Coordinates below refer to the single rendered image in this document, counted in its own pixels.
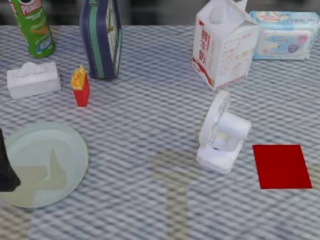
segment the teal stripe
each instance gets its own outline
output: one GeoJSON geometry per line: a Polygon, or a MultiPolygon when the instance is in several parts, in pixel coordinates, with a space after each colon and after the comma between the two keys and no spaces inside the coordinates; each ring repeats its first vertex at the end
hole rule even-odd
{"type": "Polygon", "coordinates": [[[93,50],[97,75],[98,75],[98,78],[103,78],[104,69],[103,69],[103,64],[102,64],[101,54],[99,49],[99,42],[98,42],[97,13],[98,13],[98,6],[91,6],[90,14],[89,14],[89,29],[90,29],[91,46],[93,50]]]}

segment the green can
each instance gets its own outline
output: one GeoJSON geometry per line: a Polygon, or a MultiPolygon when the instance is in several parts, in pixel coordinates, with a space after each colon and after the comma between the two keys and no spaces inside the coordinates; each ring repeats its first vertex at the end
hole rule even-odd
{"type": "Polygon", "coordinates": [[[41,0],[9,0],[29,53],[45,58],[55,51],[55,43],[41,0]]]}

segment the light green plate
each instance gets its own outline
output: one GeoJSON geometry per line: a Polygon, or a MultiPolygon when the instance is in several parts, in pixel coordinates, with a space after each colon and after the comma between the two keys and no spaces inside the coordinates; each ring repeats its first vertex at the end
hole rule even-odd
{"type": "Polygon", "coordinates": [[[89,152],[84,139],[69,126],[46,122],[27,125],[5,140],[11,166],[21,180],[0,199],[22,208],[60,201],[82,181],[89,152]]]}

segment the red paper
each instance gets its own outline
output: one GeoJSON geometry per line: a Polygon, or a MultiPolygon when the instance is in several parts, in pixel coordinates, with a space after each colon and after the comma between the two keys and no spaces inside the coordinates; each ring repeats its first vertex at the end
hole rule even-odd
{"type": "Polygon", "coordinates": [[[253,152],[262,189],[310,189],[300,145],[254,145],[253,152]]]}

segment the tissue box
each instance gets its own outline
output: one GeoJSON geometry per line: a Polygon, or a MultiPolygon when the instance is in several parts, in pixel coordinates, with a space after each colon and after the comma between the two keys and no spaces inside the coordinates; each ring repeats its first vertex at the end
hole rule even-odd
{"type": "Polygon", "coordinates": [[[304,60],[319,32],[315,12],[252,11],[261,33],[254,59],[304,60]]]}
{"type": "Polygon", "coordinates": [[[56,63],[37,65],[27,62],[22,68],[9,70],[7,87],[13,99],[61,90],[56,63]]]}
{"type": "Polygon", "coordinates": [[[196,15],[192,66],[213,90],[249,73],[260,28],[246,3],[212,0],[196,15]]]}

